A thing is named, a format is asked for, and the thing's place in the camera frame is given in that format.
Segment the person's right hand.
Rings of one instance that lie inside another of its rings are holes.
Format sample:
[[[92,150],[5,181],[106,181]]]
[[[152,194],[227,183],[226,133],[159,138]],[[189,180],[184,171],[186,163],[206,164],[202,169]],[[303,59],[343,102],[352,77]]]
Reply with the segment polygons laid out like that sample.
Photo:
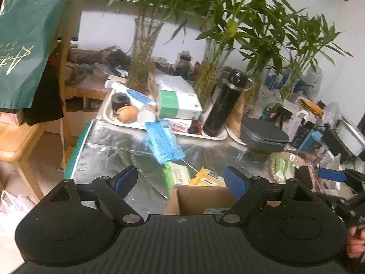
[[[365,252],[365,236],[364,230],[361,231],[357,227],[348,229],[347,238],[347,255],[349,258],[359,258]]]

